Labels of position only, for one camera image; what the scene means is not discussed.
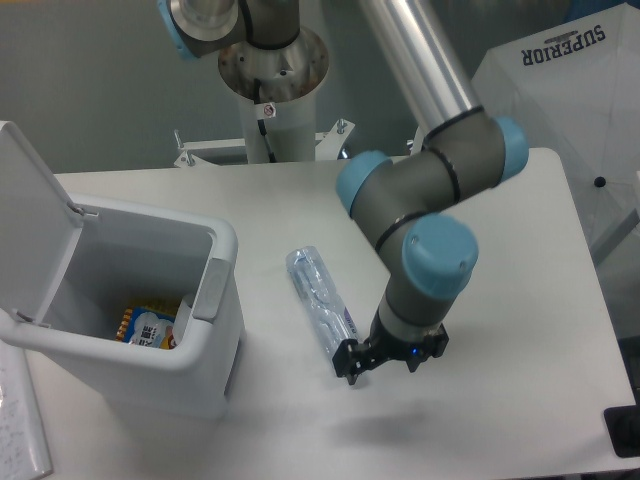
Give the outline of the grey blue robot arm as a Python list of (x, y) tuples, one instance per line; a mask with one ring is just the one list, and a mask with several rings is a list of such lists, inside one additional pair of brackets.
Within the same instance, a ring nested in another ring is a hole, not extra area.
[[(472, 232), (446, 210), (517, 175), (529, 157), (520, 126), (486, 114), (428, 2), (360, 7), (426, 137), (402, 161), (365, 152), (337, 177), (344, 209), (390, 274), (369, 336), (342, 340), (332, 356), (349, 381), (390, 360), (415, 370), (443, 354), (444, 318), (478, 258)], [(298, 2), (161, 1), (158, 9), (181, 56), (218, 54), (220, 75), (245, 108), (250, 162), (314, 158), (314, 118), (284, 114), (328, 69)]]

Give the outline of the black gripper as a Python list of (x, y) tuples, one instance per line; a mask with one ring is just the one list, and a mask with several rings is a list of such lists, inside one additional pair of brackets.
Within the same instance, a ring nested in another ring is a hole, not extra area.
[(429, 358), (441, 357), (448, 342), (449, 336), (443, 324), (421, 341), (408, 342), (394, 337), (379, 319), (375, 319), (368, 344), (355, 339), (343, 340), (332, 357), (332, 364), (336, 376), (345, 378), (350, 386), (354, 386), (358, 377), (372, 365), (382, 365), (391, 360), (404, 362), (414, 373)]

